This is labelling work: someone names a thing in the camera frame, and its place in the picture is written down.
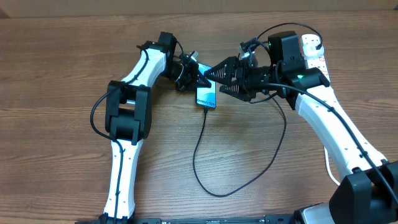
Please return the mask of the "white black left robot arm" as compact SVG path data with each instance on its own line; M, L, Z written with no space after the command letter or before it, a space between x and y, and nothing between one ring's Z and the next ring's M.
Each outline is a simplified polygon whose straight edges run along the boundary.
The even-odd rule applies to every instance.
M178 91L196 91L198 97L215 93L205 67L193 54L175 56L177 38L161 32L158 41L139 46L141 57L121 81L111 81L100 99L106 102L105 137L110 139L113 160L109 194L98 223L132 223L136 204L134 184L138 158L152 124L152 88L159 77L175 82Z

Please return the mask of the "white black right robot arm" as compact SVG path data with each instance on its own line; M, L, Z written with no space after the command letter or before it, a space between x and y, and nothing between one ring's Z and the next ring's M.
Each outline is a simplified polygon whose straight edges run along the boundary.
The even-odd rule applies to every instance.
M317 67L303 58L281 58L273 67L253 67L228 57L204 76L220 91L251 101L274 91L313 128L329 151L340 184L327 203L294 212L291 223L392 223L397 221L397 163L376 150L345 113Z

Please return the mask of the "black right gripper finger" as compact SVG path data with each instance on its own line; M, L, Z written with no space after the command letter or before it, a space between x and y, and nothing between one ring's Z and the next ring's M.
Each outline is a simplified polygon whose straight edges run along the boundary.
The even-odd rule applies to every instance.
M221 85L220 92L225 93L241 101L250 101L252 99L252 96L250 95L248 90L241 85L233 85L233 86Z
M219 64L204 72L204 76L222 85L231 86L238 66L237 56L224 59Z

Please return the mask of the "blue screen smartphone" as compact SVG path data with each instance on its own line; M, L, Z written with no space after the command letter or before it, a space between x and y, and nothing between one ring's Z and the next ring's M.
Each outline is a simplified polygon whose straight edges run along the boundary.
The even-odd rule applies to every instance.
M204 73L211 67L202 63L198 64L199 73ZM206 106L211 109L216 108L216 82L209 80L211 88L197 88L196 91L196 104L198 106Z

